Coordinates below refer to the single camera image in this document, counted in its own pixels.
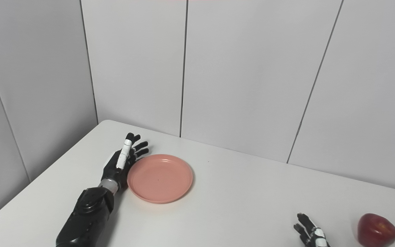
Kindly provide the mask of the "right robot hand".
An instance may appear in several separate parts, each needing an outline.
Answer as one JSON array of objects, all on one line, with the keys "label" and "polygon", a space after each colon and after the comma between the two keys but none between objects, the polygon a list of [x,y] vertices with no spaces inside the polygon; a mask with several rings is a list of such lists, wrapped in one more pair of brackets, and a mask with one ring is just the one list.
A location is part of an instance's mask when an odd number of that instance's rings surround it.
[{"label": "right robot hand", "polygon": [[293,225],[305,247],[329,247],[324,231],[317,227],[310,218],[303,213],[297,214],[298,223]]}]

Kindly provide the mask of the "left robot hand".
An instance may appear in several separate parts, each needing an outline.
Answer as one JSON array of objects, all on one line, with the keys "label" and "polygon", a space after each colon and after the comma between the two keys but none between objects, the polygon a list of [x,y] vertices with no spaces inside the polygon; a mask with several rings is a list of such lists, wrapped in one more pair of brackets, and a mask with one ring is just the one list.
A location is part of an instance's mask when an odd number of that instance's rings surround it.
[{"label": "left robot hand", "polygon": [[111,154],[103,168],[98,187],[108,189],[113,195],[128,187],[130,169],[143,156],[149,153],[148,142],[140,142],[141,136],[128,133],[121,149]]}]

